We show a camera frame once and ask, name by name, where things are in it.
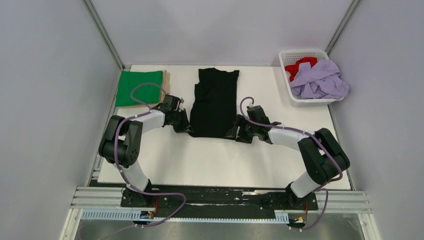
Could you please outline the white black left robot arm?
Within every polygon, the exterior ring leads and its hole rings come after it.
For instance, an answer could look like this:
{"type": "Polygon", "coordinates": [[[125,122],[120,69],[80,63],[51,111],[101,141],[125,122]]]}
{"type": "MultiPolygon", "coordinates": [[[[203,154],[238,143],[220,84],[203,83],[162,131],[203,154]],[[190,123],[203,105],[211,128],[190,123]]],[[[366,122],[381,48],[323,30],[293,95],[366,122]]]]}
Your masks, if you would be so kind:
{"type": "Polygon", "coordinates": [[[123,207],[149,206],[156,193],[152,183],[138,163],[142,135],[165,126],[172,126],[175,133],[191,133],[187,111],[181,108],[183,99],[165,95],[163,102],[145,113],[123,117],[113,115],[108,122],[98,147],[98,153],[114,165],[125,182],[121,200],[123,207]]]}

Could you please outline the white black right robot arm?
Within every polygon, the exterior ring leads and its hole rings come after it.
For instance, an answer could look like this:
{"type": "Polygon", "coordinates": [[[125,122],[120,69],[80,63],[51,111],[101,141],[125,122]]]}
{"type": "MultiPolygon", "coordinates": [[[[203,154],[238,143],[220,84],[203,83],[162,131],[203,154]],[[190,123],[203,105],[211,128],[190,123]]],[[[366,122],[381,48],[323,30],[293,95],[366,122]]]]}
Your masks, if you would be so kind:
{"type": "Polygon", "coordinates": [[[251,144],[253,138],[270,145],[285,146],[300,153],[305,172],[285,188],[283,202],[298,209],[314,191],[343,177],[350,167],[346,153],[327,128],[309,132],[274,121],[270,122],[259,105],[247,107],[247,114],[236,115],[225,138],[251,144]]]}

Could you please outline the black t shirt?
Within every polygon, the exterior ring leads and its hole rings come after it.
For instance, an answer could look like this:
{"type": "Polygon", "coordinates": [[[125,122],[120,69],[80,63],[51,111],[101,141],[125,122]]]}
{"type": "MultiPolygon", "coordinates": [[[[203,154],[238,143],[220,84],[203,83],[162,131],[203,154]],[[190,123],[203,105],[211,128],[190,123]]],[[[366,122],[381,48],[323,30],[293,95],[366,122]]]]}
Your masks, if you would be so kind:
{"type": "Polygon", "coordinates": [[[237,87],[240,71],[216,68],[198,70],[190,125],[194,138],[225,139],[237,115],[237,87]]]}

